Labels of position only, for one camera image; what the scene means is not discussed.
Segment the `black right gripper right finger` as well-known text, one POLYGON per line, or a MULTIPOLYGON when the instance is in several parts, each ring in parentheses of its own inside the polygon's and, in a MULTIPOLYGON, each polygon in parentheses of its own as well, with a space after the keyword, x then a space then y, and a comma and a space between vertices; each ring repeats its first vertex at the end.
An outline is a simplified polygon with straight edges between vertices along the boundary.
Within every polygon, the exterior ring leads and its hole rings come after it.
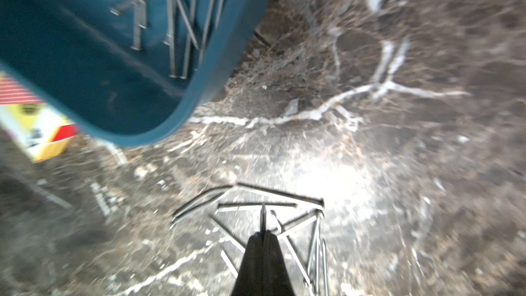
POLYGON ((295 295, 278 238, 264 233, 264 294, 295 295))

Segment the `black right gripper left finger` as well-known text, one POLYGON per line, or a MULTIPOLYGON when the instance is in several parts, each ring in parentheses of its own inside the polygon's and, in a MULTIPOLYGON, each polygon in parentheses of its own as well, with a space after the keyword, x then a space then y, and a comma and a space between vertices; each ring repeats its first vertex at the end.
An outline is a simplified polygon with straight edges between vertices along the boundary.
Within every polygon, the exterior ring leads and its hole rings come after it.
POLYGON ((238 278, 232 296, 264 295, 263 287, 263 241, 264 234, 256 232, 247 243, 238 278))

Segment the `pile of steel nails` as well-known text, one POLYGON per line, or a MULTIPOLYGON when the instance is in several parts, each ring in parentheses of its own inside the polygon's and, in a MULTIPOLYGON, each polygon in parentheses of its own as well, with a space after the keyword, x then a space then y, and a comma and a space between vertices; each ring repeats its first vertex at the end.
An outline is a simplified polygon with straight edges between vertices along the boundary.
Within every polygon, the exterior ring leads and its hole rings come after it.
MULTIPOLYGON (((327 243, 326 240, 321 236, 321 211, 315 210, 309 212, 304 216, 298 218, 295 221, 294 226, 288 228, 285 227, 278 219, 275 211, 271 210, 271 207, 267 207, 267 231, 275 234, 280 243, 286 244, 290 255, 295 260, 301 275, 304 277, 304 281, 307 284, 311 295, 329 295, 329 277, 328 277, 328 262, 327 262, 327 243), (310 242, 310 248, 308 253, 307 262, 303 263, 292 241, 290 235, 294 234, 297 230, 301 230, 305 226, 309 226, 313 223, 314 230, 312 232, 312 238, 310 242)), ((247 248, 247 244, 242 244, 232 233, 228 230, 215 216, 211 215, 210 219, 212 223, 218 228, 218 230, 227 238, 243 255, 247 248)), ((239 269, 234 266, 234 263, 230 260, 225 252, 222 252, 223 260, 226 265, 229 266, 233 276, 237 279, 239 269)), ((263 287, 264 287, 264 255, 263 255, 263 287)))

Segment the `yellow playing card box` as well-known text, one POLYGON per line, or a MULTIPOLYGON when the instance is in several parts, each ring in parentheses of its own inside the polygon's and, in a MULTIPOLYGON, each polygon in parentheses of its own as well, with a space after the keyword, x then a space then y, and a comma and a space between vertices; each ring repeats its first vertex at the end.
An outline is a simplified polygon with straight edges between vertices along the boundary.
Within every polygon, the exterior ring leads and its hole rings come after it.
POLYGON ((4 72, 1 128, 33 163, 60 155, 78 132, 74 122, 4 72))

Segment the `teal plastic storage box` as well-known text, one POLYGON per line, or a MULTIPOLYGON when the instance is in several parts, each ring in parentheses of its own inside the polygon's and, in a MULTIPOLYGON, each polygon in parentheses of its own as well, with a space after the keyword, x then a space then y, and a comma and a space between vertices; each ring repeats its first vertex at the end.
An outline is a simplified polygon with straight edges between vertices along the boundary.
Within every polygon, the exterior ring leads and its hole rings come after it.
MULTIPOLYGON (((122 1, 1 0, 1 68, 84 133, 135 147, 175 133, 223 90, 270 0, 225 0, 188 79, 169 77, 166 0, 149 2, 140 52, 133 10, 110 12, 122 1)), ((207 7, 199 0, 199 27, 207 7)))

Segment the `steel nail top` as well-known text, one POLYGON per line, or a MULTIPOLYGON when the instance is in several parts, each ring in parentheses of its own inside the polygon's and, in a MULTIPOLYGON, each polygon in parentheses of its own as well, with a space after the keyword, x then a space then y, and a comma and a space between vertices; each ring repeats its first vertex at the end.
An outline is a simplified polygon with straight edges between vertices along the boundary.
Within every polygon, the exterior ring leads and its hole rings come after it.
POLYGON ((303 206, 309 206, 311 208, 315 208, 317 210, 324 210, 325 209, 325 203, 322 199, 316 199, 311 197, 305 197, 300 195, 295 195, 292 193, 287 193, 282 190, 274 190, 274 189, 267 189, 261 186, 255 186, 245 183, 238 183, 236 184, 236 187, 241 190, 246 190, 251 193, 255 193, 258 195, 263 196, 269 196, 269 197, 278 197, 285 200, 290 200, 294 204, 299 204, 303 206))

